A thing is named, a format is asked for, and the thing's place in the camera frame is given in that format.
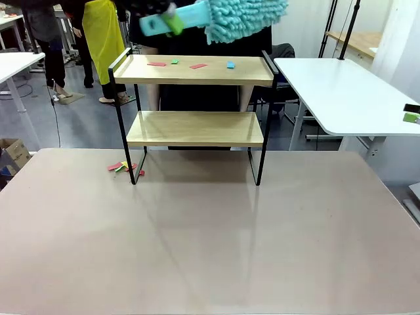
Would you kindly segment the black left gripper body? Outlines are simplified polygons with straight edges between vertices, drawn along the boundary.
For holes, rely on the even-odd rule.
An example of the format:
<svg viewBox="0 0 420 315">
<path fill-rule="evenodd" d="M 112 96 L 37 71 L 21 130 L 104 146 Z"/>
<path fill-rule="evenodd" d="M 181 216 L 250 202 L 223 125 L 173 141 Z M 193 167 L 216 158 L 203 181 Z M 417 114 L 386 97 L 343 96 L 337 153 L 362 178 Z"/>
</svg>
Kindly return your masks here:
<svg viewBox="0 0 420 315">
<path fill-rule="evenodd" d="M 144 9 L 147 15 L 166 14 L 172 16 L 175 13 L 175 3 L 170 0 L 146 0 Z"/>
</svg>

